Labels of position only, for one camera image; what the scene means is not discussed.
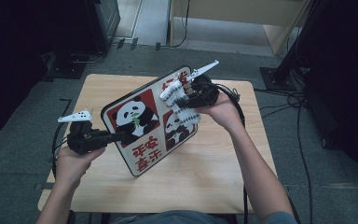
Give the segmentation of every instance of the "metal stand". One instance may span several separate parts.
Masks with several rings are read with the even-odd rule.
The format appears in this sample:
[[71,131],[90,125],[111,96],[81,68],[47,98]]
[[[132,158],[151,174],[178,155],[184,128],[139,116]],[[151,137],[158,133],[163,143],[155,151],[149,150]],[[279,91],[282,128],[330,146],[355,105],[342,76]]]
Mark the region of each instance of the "metal stand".
[[276,71],[277,68],[260,67],[260,73],[264,79],[266,89],[272,91],[296,91],[292,78],[287,76],[284,80],[278,81],[275,79]]
[[[82,57],[79,61],[86,62],[88,59],[89,57]],[[52,81],[53,78],[80,79],[85,67],[85,63],[62,63],[56,59],[48,70],[45,80]]]

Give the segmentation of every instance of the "panda sign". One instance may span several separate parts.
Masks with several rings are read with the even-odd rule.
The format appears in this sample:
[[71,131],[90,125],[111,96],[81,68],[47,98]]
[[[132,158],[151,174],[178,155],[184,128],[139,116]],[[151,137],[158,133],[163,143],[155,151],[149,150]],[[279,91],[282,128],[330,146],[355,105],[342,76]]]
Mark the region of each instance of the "panda sign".
[[190,68],[183,66],[103,108],[107,130],[125,133],[125,140],[116,146],[132,175],[143,174],[196,133],[197,124],[185,126],[159,98],[175,78],[185,93],[191,93],[189,75]]

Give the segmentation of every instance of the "finger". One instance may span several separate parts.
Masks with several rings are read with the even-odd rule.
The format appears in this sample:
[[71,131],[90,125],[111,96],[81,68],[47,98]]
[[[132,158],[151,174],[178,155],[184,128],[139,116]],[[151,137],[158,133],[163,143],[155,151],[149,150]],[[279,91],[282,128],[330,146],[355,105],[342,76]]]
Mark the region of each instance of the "finger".
[[228,96],[223,92],[219,92],[219,96],[217,97],[217,101],[216,101],[215,105],[220,105],[226,101],[229,101]]
[[105,150],[106,150],[105,147],[102,147],[97,150],[92,150],[91,152],[86,154],[86,157],[89,161],[93,161],[93,160],[97,159],[99,156],[101,156],[105,152]]
[[208,108],[209,108],[208,106],[203,106],[203,107],[195,108],[194,110],[200,114],[208,114]]
[[60,151],[59,151],[59,155],[60,156],[68,155],[70,153],[70,151],[72,151],[72,150],[68,146],[61,147]]

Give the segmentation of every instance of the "black equipment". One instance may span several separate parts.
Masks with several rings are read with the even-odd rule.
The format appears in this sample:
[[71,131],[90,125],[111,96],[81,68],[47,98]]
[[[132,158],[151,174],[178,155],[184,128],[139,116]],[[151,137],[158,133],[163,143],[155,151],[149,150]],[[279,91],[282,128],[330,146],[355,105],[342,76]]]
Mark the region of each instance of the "black equipment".
[[74,121],[67,135],[68,147],[79,155],[86,154],[92,150],[106,147],[107,144],[123,141],[124,133],[109,133],[91,129],[92,123],[88,121]]
[[176,103],[179,107],[189,108],[214,105],[219,96],[219,90],[211,84],[211,79],[205,75],[194,78],[191,82],[193,92],[188,95],[188,99],[181,99]]
[[301,34],[272,74],[274,83],[283,84],[293,70],[305,84],[323,147],[338,147],[358,163],[358,0],[312,3]]

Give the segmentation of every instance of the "wire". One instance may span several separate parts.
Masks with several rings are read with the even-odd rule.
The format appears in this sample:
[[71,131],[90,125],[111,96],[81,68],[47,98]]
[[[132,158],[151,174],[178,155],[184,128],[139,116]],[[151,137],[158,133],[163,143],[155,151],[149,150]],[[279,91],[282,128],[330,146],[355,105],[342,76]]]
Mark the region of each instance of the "wire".
[[277,108],[277,107],[282,107],[282,106],[285,106],[285,105],[288,105],[288,104],[284,104],[284,105],[268,105],[268,106],[263,106],[263,107],[259,108],[259,110],[266,109],[266,108]]
[[[306,24],[307,21],[309,20],[310,15],[313,13],[313,10],[316,8],[316,5],[318,4],[318,2],[319,2],[319,0],[316,0],[316,2],[313,4],[313,7],[310,9],[310,13],[307,15],[307,18],[305,19],[304,24]],[[299,36],[300,30],[302,30],[302,29],[298,28],[297,34],[296,34],[296,48],[295,48],[296,58],[297,58],[297,61],[298,61],[299,63],[307,64],[307,63],[308,63],[308,59],[307,59],[306,57],[298,57],[298,42],[299,42],[299,38],[300,38],[300,36]]]
[[102,53],[101,56],[100,56],[98,59],[94,60],[94,61],[88,61],[88,62],[73,61],[73,63],[97,63],[98,61],[101,60],[101,58],[103,58],[103,56],[104,56],[104,53]]
[[307,163],[305,162],[304,152],[303,152],[301,138],[300,138],[300,113],[301,113],[301,107],[302,107],[303,103],[304,103],[304,101],[302,101],[300,103],[300,105],[298,107],[298,113],[297,113],[297,140],[298,140],[298,146],[300,148],[301,159],[303,161],[305,173],[307,175],[309,203],[310,203],[310,224],[312,224],[313,223],[312,184],[310,182],[310,172],[308,170]]
[[[240,104],[238,104],[238,101],[240,100],[240,95],[238,94],[236,89],[231,90],[228,87],[226,87],[225,85],[214,84],[214,83],[210,83],[210,82],[200,82],[198,84],[192,85],[191,87],[202,86],[202,85],[213,86],[213,87],[217,88],[218,90],[222,91],[223,93],[225,93],[228,96],[228,98],[230,99],[230,101],[232,102],[232,104],[234,104],[234,106],[236,107],[236,109],[240,115],[241,123],[242,123],[243,127],[245,127],[245,116],[243,115],[243,111],[241,109]],[[244,212],[243,223],[247,224],[248,216],[249,216],[248,193],[246,190],[246,186],[244,186],[244,185],[243,185],[243,212]]]
[[92,223],[92,213],[89,213],[89,224]]
[[[307,166],[307,163],[305,162],[305,156],[304,156],[304,151],[303,151],[303,147],[302,147],[302,143],[301,143],[301,137],[300,137],[300,113],[301,113],[301,108],[302,106],[305,104],[306,100],[304,98],[304,94],[303,92],[292,92],[292,93],[289,93],[289,92],[284,92],[284,91],[266,91],[266,90],[259,90],[259,89],[255,89],[255,91],[260,91],[260,92],[264,92],[264,93],[269,93],[269,94],[276,94],[276,95],[281,95],[281,96],[284,96],[286,95],[287,96],[287,103],[289,106],[287,107],[284,107],[284,108],[280,108],[276,111],[273,111],[269,114],[273,114],[273,113],[276,113],[276,112],[279,112],[279,111],[282,111],[286,108],[290,108],[290,107],[296,107],[298,109],[298,112],[297,112],[297,119],[296,119],[296,126],[297,126],[297,131],[296,131],[296,135],[297,135],[297,142],[298,142],[298,147],[299,147],[299,151],[300,151],[300,155],[301,155],[301,159],[303,161],[303,165],[304,165],[304,169],[305,169],[305,173],[306,173],[306,176],[307,176],[307,182],[308,182],[308,190],[309,190],[309,207],[310,207],[310,212],[309,212],[309,215],[310,215],[310,224],[313,223],[313,203],[312,203],[312,184],[311,184],[311,181],[310,181],[310,171],[308,169],[308,166]],[[292,99],[296,99],[296,102],[295,103],[292,103],[291,100]],[[276,105],[276,106],[265,106],[265,107],[262,107],[262,108],[268,108],[268,107],[282,107],[282,106],[285,106],[285,105]],[[300,220],[299,220],[299,217],[298,215],[296,215],[296,211],[295,212],[295,218],[296,218],[296,221],[298,223],[300,223]]]
[[275,111],[269,112],[269,113],[267,113],[266,115],[264,115],[264,116],[261,117],[261,118],[263,119],[263,118],[265,118],[265,117],[268,116],[268,115],[275,114],[275,113],[277,113],[277,112],[280,112],[280,111],[282,111],[282,110],[284,110],[284,109],[287,109],[287,108],[290,108],[290,107],[291,107],[291,106],[289,105],[289,106],[287,106],[287,107],[284,107],[284,108],[277,109],[277,110],[275,110]]
[[[178,48],[180,47],[184,42],[185,40],[187,39],[187,22],[188,22],[188,11],[190,10],[190,0],[188,0],[187,2],[187,10],[186,10],[186,21],[183,22],[183,17],[182,17],[182,25],[183,27],[185,28],[185,36],[183,37],[182,39],[182,42],[178,45],[175,45],[175,46],[169,46],[169,45],[162,45],[160,46],[160,48],[168,48],[168,49],[175,49],[175,48]],[[120,42],[114,42],[112,43],[110,46],[114,46],[114,45],[117,45],[119,44]],[[132,45],[132,43],[123,43],[123,45]],[[152,47],[151,45],[140,45],[140,44],[137,44],[136,45],[137,47],[138,46],[141,46],[141,47]]]
[[68,140],[66,139],[66,140],[64,140],[64,141],[62,141],[61,143],[59,143],[56,147],[55,147],[55,150],[57,150],[57,148],[59,148],[59,147],[61,147],[63,144],[65,144],[66,142],[68,142]]
[[295,82],[298,84],[298,86],[300,86],[300,88],[303,89],[305,87],[304,76],[308,73],[308,70],[304,74],[301,72],[301,75],[298,72],[301,72],[299,68],[293,68],[290,70],[290,74],[294,78]]
[[[62,112],[62,117],[63,117],[66,114],[66,111],[68,110],[69,105],[72,103],[72,100],[60,99],[60,101],[67,101],[68,102],[66,104],[65,109]],[[57,137],[58,137],[58,133],[60,132],[60,129],[61,129],[62,126],[63,126],[63,123],[60,123],[59,126],[57,127],[56,132],[55,132],[54,137],[53,137],[53,143],[52,143],[52,148],[51,148],[51,163],[52,163],[51,164],[51,171],[53,172],[54,178],[56,177],[56,169],[57,169],[57,159],[56,159],[55,151],[59,147],[59,146],[56,146],[57,145]]]

